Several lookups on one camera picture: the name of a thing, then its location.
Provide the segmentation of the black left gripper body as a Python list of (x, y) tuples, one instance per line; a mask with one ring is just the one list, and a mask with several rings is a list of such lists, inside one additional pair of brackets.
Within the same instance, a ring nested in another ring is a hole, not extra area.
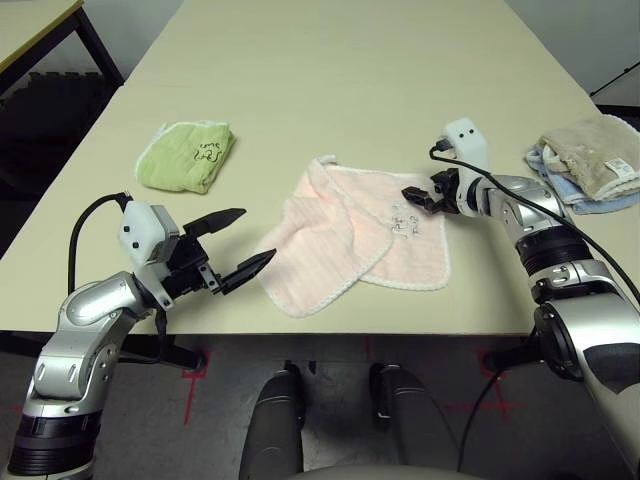
[(169, 275), (162, 286), (172, 300), (202, 289), (221, 292), (221, 278), (209, 265), (209, 257), (197, 237), (182, 235), (166, 262)]

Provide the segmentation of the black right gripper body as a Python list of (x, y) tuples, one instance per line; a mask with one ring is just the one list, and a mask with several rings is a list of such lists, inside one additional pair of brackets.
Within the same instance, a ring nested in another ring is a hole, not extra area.
[(466, 202), (466, 191), (460, 189), (460, 174), (457, 168), (448, 168), (430, 177), (433, 190), (438, 195), (431, 213), (470, 215)]

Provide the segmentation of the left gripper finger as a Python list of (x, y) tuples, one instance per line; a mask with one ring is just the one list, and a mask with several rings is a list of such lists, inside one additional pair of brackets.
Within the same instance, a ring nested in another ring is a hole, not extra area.
[(260, 252), (237, 265), (236, 270), (220, 280), (220, 292), (227, 295), (256, 277), (272, 260), (276, 249)]
[(193, 220), (183, 226), (186, 235), (200, 237), (214, 234), (227, 228), (246, 213), (244, 208), (229, 208), (215, 211)]

